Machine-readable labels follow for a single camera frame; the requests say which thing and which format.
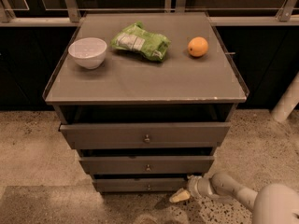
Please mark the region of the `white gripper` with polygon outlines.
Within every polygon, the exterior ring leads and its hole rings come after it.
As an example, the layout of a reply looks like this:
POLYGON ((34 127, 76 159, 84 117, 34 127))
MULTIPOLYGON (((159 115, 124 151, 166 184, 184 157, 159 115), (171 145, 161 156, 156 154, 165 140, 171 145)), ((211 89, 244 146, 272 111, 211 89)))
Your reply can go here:
POLYGON ((187 189, 179 189, 169 198, 170 203, 179 203, 189 200, 190 197, 200 198, 204 196, 204 178, 200 175, 188 177, 187 189))

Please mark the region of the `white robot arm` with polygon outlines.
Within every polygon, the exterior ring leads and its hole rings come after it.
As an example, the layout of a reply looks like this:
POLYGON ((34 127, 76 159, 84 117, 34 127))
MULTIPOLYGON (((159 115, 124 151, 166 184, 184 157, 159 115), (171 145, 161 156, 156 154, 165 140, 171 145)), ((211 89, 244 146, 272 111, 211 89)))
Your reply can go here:
POLYGON ((299 193, 283 184, 272 183, 255 191, 226 173, 210 178, 191 175, 187 186, 169 201, 178 203, 191 197, 208 197, 220 203, 237 200, 252 213, 252 224, 299 224, 299 193))

